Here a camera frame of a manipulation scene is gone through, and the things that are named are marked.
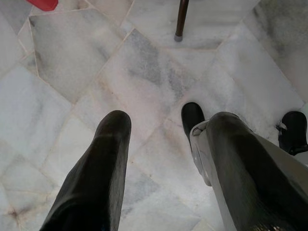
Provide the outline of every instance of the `marble floor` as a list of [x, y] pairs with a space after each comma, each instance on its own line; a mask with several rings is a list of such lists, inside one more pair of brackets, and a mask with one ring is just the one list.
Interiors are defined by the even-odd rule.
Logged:
[[0, 1], [0, 230], [39, 230], [99, 121], [127, 112], [132, 135], [120, 231], [224, 231], [193, 164], [180, 110], [238, 114], [277, 145], [304, 102], [243, 23], [258, 0], [59, 0], [42, 12]]

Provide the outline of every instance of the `leg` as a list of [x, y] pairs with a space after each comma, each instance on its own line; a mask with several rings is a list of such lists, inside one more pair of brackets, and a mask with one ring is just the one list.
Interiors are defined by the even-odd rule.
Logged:
[[213, 187], [227, 230], [306, 230], [306, 167], [231, 113], [194, 126], [190, 141], [194, 162]]
[[183, 39], [183, 30], [184, 30], [184, 24], [185, 24], [186, 13], [187, 13], [187, 8], [188, 8], [188, 2], [189, 0], [180, 0], [177, 30], [174, 36], [174, 40], [176, 42], [181, 42]]
[[130, 118], [109, 113], [68, 173], [40, 231], [116, 231], [123, 202]]

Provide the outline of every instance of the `white marble tile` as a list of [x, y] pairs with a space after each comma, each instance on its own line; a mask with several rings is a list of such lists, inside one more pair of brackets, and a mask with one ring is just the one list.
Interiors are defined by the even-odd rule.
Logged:
[[126, 17], [133, 0], [89, 0], [89, 2], [119, 26]]
[[202, 81], [191, 87], [169, 116], [179, 126], [182, 126], [181, 109], [188, 102], [198, 103], [206, 119], [222, 111], [235, 113], [255, 133], [278, 144], [275, 123], [267, 120], [257, 104], [243, 93], [217, 59], [205, 72]]
[[7, 197], [18, 216], [46, 203], [48, 193], [7, 190]]
[[30, 23], [29, 23], [28, 19], [26, 20], [23, 28], [21, 28], [21, 30], [18, 34], [18, 39], [20, 40], [20, 42], [24, 46], [27, 53], [34, 51], [31, 28], [30, 28]]
[[20, 231], [16, 219], [11, 215], [0, 216], [0, 228], [1, 230]]
[[308, 101], [308, 17], [305, 1], [261, 0], [244, 23]]
[[12, 207], [9, 203], [4, 187], [0, 183], [0, 216], [8, 215], [10, 212], [12, 212]]
[[23, 48], [20, 45], [17, 35], [14, 33], [2, 12], [0, 12], [0, 78], [20, 58], [23, 57]]
[[205, 220], [201, 220], [192, 231], [213, 231]]
[[21, 231], [39, 230], [49, 213], [50, 206], [43, 205], [19, 216]]
[[0, 177], [17, 155], [18, 152], [7, 142], [0, 140]]
[[53, 11], [42, 11], [37, 7], [33, 7], [31, 15], [49, 14], [53, 12], [64, 12], [71, 10], [81, 10], [89, 7], [89, 4], [84, 0], [59, 0], [58, 5]]
[[212, 65], [216, 53], [214, 51], [202, 51], [193, 49], [168, 49], [172, 57], [182, 66], [202, 79], [205, 72]]
[[13, 28], [17, 35], [19, 30], [23, 27], [26, 19], [28, 18], [32, 5], [25, 0], [1, 0], [0, 12]]
[[0, 139], [40, 166], [70, 107], [54, 89], [18, 65], [0, 80]]
[[37, 63], [35, 61], [35, 55], [34, 52], [27, 55], [25, 58], [20, 60], [19, 62], [21, 65], [23, 65], [28, 71], [30, 71], [33, 75], [38, 76], [37, 71]]
[[132, 120], [132, 134], [143, 141], [196, 81], [137, 30], [127, 37], [99, 80], [124, 106]]
[[119, 231], [190, 231], [200, 221], [188, 207], [166, 190], [151, 194], [122, 219]]
[[22, 156], [17, 156], [1, 177], [6, 190], [48, 194], [54, 184]]
[[94, 132], [70, 116], [42, 166], [42, 172], [61, 186], [68, 172], [90, 146]]
[[174, 41], [178, 0], [135, 0], [128, 20], [164, 47], [215, 49], [257, 0], [199, 0], [188, 6], [183, 41]]
[[193, 163], [182, 126], [167, 119], [131, 161], [212, 227], [223, 226], [213, 189], [206, 186]]
[[30, 24], [39, 76], [71, 102], [123, 39], [95, 9], [31, 16]]
[[286, 112], [301, 108], [302, 99], [261, 44], [241, 23], [220, 47], [218, 57], [270, 123]]

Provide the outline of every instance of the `black shoe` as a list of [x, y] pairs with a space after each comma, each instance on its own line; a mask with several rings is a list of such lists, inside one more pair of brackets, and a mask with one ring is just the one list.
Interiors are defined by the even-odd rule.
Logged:
[[191, 143], [189, 139], [189, 134], [194, 126], [205, 121], [201, 107], [196, 103], [187, 103], [183, 106], [182, 112], [182, 123], [184, 132], [188, 138], [189, 144]]
[[279, 147], [290, 155], [308, 151], [306, 131], [306, 116], [301, 112], [288, 112], [282, 118], [283, 127], [277, 125], [279, 130]]

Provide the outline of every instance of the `red object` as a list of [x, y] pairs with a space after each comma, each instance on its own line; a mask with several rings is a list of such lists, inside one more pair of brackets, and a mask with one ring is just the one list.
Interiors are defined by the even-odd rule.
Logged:
[[42, 11], [53, 11], [58, 5], [58, 0], [27, 0]]

